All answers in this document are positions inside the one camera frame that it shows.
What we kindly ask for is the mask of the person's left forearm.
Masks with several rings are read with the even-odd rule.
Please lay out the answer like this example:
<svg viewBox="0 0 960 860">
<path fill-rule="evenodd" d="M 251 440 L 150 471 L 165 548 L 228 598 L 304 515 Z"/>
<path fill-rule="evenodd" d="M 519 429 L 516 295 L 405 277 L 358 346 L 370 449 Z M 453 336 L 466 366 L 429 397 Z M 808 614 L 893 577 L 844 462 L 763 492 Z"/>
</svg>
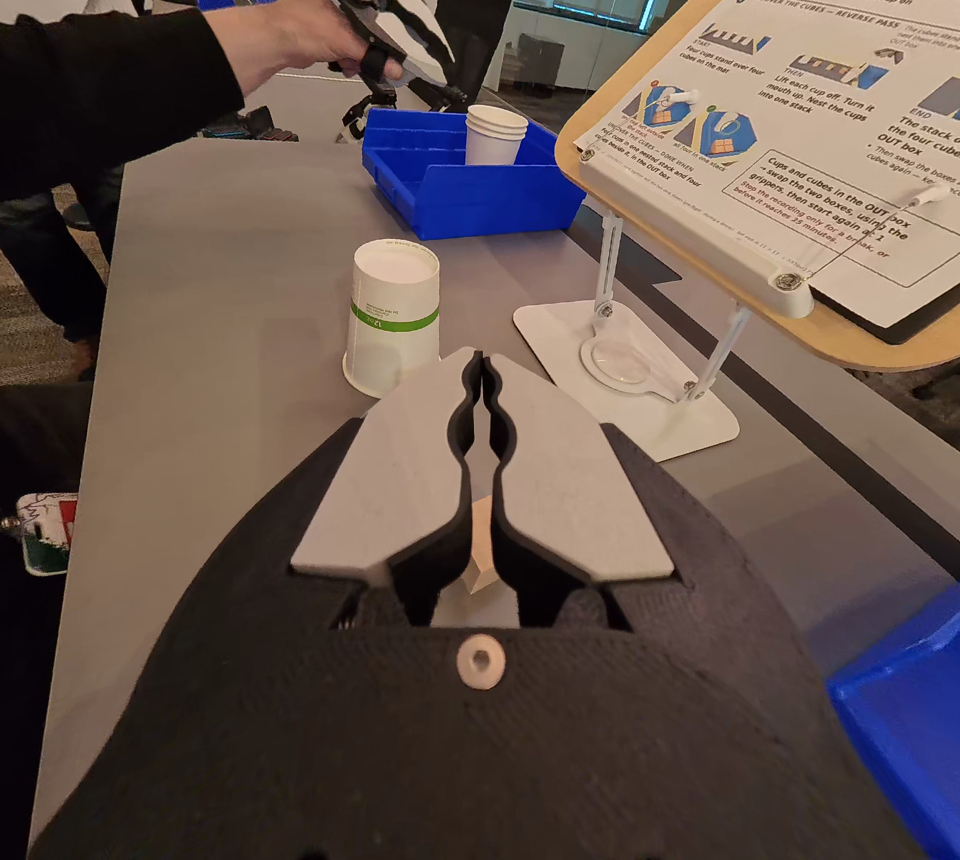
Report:
<svg viewBox="0 0 960 860">
<path fill-rule="evenodd" d="M 1 196 L 29 197 L 179 143 L 244 103 L 198 10 L 1 25 Z"/>
</svg>

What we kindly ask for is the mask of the black box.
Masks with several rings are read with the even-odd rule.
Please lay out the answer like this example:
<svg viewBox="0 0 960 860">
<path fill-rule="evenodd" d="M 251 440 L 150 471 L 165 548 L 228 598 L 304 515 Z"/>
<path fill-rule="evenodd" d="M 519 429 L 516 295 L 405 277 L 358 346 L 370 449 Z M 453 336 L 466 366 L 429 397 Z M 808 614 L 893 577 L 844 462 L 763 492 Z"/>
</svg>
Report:
<svg viewBox="0 0 960 860">
<path fill-rule="evenodd" d="M 514 85 L 525 94 L 551 97 L 557 85 L 565 45 L 558 40 L 519 34 Z"/>
</svg>

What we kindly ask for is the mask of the black clipboard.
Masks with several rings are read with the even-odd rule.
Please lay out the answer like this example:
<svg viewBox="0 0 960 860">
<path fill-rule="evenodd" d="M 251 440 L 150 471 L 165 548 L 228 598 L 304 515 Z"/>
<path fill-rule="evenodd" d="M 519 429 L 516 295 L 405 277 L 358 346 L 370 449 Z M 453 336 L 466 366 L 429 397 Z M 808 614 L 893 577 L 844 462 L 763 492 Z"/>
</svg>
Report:
<svg viewBox="0 0 960 860">
<path fill-rule="evenodd" d="M 865 330 L 871 336 L 880 339 L 889 346 L 900 346 L 906 343 L 959 305 L 959 285 L 956 285 L 940 297 L 895 322 L 892 326 L 884 327 L 855 314 L 815 288 L 811 288 L 811 295 L 817 302 L 821 302 L 848 322 Z"/>
</svg>

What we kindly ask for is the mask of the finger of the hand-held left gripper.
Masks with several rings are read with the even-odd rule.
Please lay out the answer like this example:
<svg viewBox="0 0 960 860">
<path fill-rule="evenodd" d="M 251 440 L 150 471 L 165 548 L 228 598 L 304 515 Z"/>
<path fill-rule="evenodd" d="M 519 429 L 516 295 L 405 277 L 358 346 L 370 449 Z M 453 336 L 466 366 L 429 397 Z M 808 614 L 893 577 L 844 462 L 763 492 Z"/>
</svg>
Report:
<svg viewBox="0 0 960 860">
<path fill-rule="evenodd" d="M 450 42 L 425 0 L 391 0 L 391 11 L 401 20 L 406 32 L 422 47 L 436 65 L 454 65 Z"/>
<path fill-rule="evenodd" d="M 378 37 L 384 41 L 391 55 L 402 64 L 411 76 L 445 76 L 443 67 L 431 56 L 426 46 L 398 16 L 391 12 L 378 12 L 375 17 Z"/>
</svg>

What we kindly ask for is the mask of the person's dark clothing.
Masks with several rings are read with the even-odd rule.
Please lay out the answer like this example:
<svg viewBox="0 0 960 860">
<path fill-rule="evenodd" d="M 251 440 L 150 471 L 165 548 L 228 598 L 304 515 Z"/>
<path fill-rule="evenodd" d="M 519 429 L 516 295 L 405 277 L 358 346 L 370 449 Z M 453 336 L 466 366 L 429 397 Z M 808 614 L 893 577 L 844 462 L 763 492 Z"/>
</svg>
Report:
<svg viewBox="0 0 960 860">
<path fill-rule="evenodd" d="M 84 456 L 107 287 L 54 202 L 51 189 L 3 202 L 2 253 L 73 346 L 78 378 L 2 387 L 2 516 L 26 494 L 75 491 Z M 28 573 L 2 534 L 2 858 L 27 852 L 65 582 Z"/>
</svg>

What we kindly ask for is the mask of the wooden cube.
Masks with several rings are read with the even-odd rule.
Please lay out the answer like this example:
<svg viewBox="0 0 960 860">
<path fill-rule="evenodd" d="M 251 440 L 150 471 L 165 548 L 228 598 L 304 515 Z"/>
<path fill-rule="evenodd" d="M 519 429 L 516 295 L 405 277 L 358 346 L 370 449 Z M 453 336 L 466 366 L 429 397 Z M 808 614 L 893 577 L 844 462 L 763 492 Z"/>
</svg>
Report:
<svg viewBox="0 0 960 860">
<path fill-rule="evenodd" d="M 493 497 L 487 495 L 474 501 L 472 513 L 471 559 L 463 575 L 470 595 L 484 590 L 498 579 L 492 547 Z"/>
</svg>

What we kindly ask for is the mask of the printed instruction sheet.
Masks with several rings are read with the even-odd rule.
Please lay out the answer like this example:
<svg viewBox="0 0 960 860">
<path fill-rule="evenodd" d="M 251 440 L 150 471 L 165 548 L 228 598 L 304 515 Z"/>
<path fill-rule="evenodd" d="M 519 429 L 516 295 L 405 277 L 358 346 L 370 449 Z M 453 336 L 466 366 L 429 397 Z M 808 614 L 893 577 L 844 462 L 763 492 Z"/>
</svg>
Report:
<svg viewBox="0 0 960 860">
<path fill-rule="evenodd" d="M 577 140 L 892 326 L 958 285 L 959 0 L 720 0 Z"/>
</svg>

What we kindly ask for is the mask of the black fabric chair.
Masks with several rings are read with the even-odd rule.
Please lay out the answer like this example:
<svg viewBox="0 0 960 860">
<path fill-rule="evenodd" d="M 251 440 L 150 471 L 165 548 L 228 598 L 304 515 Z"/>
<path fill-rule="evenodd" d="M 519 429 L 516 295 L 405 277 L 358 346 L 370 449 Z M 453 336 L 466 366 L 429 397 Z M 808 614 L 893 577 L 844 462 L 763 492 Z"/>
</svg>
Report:
<svg viewBox="0 0 960 860">
<path fill-rule="evenodd" d="M 465 96 L 447 107 L 466 113 L 476 102 L 497 51 L 513 0 L 438 0 L 436 17 L 452 49 L 450 86 Z"/>
</svg>

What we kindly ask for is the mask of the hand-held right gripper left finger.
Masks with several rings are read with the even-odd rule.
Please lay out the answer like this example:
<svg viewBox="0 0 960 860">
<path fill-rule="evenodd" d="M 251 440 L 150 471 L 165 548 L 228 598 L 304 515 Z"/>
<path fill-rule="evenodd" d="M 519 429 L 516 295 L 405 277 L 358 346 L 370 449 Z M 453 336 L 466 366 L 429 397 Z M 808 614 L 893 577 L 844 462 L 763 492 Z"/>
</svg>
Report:
<svg viewBox="0 0 960 860">
<path fill-rule="evenodd" d="M 483 354 L 463 347 L 418 369 L 359 423 L 296 548 L 299 574 L 391 589 L 414 626 L 472 555 L 466 455 Z"/>
</svg>

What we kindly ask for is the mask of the wooden book stand white base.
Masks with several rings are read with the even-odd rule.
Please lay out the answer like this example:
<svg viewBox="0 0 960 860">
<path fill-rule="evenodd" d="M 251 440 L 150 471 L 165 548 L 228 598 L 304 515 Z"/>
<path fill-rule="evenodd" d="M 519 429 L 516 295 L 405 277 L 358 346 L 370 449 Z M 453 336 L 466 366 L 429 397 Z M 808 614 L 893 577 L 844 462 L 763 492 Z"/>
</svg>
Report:
<svg viewBox="0 0 960 860">
<path fill-rule="evenodd" d="M 689 0 L 577 110 L 558 136 L 561 172 L 586 193 L 603 218 L 603 240 L 593 301 L 519 308 L 513 322 L 552 381 L 598 422 L 612 423 L 657 461 L 733 440 L 739 423 L 711 391 L 752 314 L 792 337 L 801 347 L 840 367 L 882 373 L 936 367 L 958 356 L 958 306 L 945 310 L 901 345 L 885 344 L 842 314 L 816 302 L 806 287 L 775 286 L 782 270 L 773 260 L 701 221 L 667 214 L 664 204 L 645 206 L 622 193 L 605 166 L 582 161 L 577 134 L 598 116 L 616 88 L 628 86 L 692 31 L 720 0 Z M 614 298 L 622 232 L 643 233 L 719 287 L 736 303 L 726 334 L 716 342 L 699 375 Z"/>
</svg>

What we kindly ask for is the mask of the grey desk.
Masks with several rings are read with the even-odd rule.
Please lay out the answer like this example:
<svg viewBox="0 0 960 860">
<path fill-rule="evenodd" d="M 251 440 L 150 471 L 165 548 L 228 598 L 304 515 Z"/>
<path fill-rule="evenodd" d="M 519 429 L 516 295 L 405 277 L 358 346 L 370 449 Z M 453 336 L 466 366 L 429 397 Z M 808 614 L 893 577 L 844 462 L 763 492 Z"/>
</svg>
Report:
<svg viewBox="0 0 960 860">
<path fill-rule="evenodd" d="M 352 259 L 396 234 L 332 142 L 198 139 L 127 170 L 32 836 L 211 551 L 369 406 L 341 369 Z M 832 674 L 951 584 L 958 451 L 758 317 L 734 350 L 714 391 L 739 436 L 665 467 Z"/>
</svg>

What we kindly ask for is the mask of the person's left hand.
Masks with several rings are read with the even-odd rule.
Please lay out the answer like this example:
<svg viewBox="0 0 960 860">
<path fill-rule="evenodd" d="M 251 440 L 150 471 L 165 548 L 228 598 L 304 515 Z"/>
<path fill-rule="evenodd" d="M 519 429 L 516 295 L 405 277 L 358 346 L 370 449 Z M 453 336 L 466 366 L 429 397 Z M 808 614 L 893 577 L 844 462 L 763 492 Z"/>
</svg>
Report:
<svg viewBox="0 0 960 860">
<path fill-rule="evenodd" d="M 333 0 L 276 0 L 205 15 L 247 97 L 286 68 L 336 63 L 360 73 L 366 44 Z"/>
</svg>

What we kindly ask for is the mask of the printed badge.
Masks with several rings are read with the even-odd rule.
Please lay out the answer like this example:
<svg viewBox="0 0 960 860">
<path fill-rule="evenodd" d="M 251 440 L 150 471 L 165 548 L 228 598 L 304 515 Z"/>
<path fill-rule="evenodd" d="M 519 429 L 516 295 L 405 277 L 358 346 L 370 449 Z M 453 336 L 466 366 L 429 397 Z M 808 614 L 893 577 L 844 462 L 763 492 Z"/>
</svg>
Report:
<svg viewBox="0 0 960 860">
<path fill-rule="evenodd" d="M 26 572 L 37 578 L 64 576 L 74 536 L 76 492 L 20 496 L 2 527 L 18 540 Z"/>
</svg>

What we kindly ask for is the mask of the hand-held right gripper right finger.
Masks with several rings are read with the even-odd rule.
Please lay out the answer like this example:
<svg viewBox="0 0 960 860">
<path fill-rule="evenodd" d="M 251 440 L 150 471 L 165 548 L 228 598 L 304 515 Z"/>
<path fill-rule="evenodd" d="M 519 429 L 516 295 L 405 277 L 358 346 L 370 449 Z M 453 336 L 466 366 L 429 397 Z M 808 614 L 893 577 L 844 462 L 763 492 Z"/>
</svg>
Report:
<svg viewBox="0 0 960 860">
<path fill-rule="evenodd" d="M 519 625 L 547 628 L 577 590 L 661 580 L 674 564 L 602 425 L 502 354 L 484 358 L 498 458 L 490 535 Z"/>
</svg>

